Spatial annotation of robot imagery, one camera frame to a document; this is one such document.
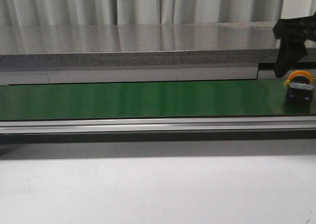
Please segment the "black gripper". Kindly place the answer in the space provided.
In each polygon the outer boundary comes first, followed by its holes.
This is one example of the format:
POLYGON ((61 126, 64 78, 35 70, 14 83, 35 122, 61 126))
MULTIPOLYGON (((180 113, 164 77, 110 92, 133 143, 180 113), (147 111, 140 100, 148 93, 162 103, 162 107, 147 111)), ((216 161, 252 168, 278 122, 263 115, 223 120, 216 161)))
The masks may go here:
POLYGON ((273 33, 277 40, 280 39, 274 73, 277 78, 281 78, 308 54, 305 41, 316 41, 316 14, 293 19, 279 19, 273 27, 273 33))

